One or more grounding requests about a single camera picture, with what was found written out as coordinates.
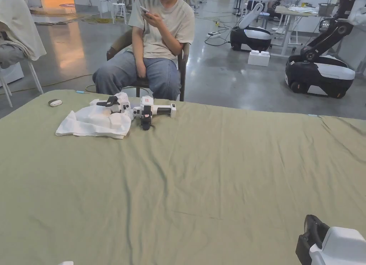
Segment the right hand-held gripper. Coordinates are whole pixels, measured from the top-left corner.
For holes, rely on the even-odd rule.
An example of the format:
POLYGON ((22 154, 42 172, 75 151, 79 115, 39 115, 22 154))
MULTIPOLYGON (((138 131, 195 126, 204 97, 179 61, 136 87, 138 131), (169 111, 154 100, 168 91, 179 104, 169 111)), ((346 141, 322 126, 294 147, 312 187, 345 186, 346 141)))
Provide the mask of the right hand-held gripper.
POLYGON ((302 265, 364 265, 366 240, 355 229, 331 227, 306 215, 295 253, 302 265))

